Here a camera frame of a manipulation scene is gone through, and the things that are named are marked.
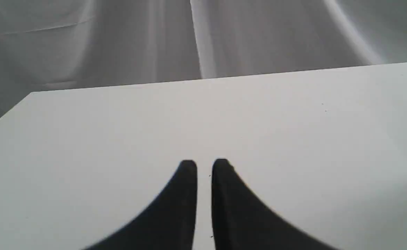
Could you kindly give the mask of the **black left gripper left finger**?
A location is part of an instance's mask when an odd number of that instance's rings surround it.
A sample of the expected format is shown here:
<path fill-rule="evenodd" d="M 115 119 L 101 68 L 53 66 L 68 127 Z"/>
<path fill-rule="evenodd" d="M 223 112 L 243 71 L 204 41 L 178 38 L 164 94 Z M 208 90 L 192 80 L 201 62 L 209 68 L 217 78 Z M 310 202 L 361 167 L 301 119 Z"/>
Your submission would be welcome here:
<path fill-rule="evenodd" d="M 197 207 L 197 165 L 180 162 L 159 195 L 138 216 L 90 250 L 191 250 Z"/>

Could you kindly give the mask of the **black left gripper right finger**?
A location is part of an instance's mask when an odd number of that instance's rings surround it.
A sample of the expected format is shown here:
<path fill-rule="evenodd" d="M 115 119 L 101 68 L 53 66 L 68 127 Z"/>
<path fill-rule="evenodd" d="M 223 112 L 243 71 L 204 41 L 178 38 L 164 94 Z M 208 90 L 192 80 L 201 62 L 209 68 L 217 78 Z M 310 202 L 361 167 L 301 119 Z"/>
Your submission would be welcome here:
<path fill-rule="evenodd" d="M 275 214 L 226 159 L 212 167 L 212 228 L 217 250 L 331 250 Z"/>

